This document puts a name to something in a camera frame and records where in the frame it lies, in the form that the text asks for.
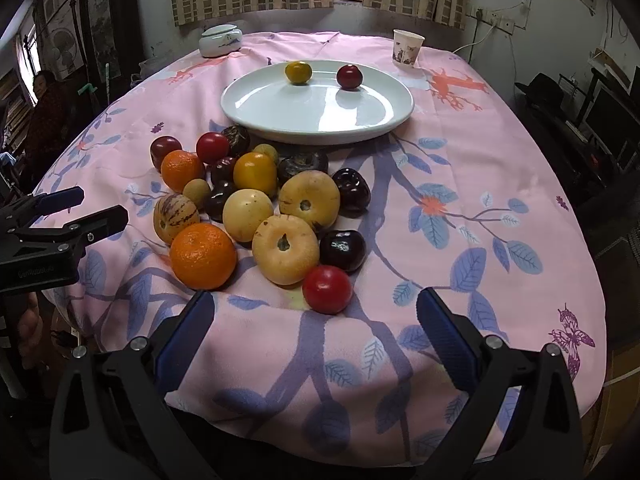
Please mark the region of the person's left hand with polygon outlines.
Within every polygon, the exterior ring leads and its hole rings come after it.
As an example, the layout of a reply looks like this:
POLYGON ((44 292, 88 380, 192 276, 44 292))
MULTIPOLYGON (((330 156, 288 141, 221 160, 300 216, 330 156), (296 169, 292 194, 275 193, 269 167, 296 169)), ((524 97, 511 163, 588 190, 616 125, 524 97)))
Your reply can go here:
POLYGON ((32 367, 39 359, 38 350, 43 330, 43 320, 39 311, 37 296, 30 292, 22 298, 22 304, 26 307, 20 322, 18 322, 18 332, 21 336, 21 343, 18 347, 22 356, 23 366, 32 367))

